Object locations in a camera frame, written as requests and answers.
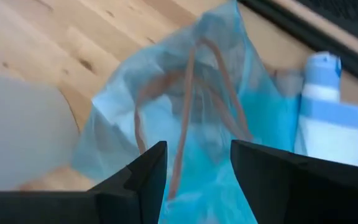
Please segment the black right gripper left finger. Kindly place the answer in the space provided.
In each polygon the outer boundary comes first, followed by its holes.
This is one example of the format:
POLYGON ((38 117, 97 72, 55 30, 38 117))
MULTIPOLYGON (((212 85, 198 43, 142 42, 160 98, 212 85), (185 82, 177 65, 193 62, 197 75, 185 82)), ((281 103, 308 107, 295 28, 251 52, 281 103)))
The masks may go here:
POLYGON ((0 191, 0 224, 158 224, 166 179, 159 141, 87 191, 0 191))

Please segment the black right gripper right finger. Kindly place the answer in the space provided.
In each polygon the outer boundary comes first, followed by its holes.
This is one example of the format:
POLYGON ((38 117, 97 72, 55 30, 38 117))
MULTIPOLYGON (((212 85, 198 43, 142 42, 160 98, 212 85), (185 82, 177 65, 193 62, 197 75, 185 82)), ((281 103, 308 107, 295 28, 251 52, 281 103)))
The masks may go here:
POLYGON ((236 179, 258 224, 358 224, 358 167, 231 142, 236 179))

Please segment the white plastic trash bin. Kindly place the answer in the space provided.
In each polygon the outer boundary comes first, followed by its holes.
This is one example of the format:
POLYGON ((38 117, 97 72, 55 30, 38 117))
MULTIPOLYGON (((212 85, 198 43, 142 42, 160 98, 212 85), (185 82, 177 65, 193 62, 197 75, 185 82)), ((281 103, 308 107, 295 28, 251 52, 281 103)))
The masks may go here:
POLYGON ((57 88, 0 75, 0 190, 68 164, 78 136, 57 88))

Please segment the pale blue trash bag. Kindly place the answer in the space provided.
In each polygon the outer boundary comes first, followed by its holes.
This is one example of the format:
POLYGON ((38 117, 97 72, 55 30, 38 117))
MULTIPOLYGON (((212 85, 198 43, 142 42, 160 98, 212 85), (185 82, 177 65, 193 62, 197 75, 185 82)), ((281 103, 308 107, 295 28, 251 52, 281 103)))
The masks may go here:
POLYGON ((158 224, 257 224, 231 141, 292 151, 301 87, 296 72, 261 61, 229 1, 118 66, 92 100, 71 165, 101 182, 166 141, 158 224))

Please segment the blue white trash bag roll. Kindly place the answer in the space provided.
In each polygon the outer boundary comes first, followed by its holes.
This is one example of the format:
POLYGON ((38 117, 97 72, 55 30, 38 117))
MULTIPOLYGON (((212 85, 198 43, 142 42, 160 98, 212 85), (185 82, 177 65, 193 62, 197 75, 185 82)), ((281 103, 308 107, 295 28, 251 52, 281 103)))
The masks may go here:
POLYGON ((358 166, 358 105, 340 101, 341 70, 329 52, 308 57, 294 151, 358 166))

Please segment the black floor mat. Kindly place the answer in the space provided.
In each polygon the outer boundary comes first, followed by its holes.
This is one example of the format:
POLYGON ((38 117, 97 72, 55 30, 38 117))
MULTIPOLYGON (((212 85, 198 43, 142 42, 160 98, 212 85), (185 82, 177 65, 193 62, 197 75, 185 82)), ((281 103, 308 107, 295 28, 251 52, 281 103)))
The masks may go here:
POLYGON ((358 0, 296 0, 358 38, 358 0))

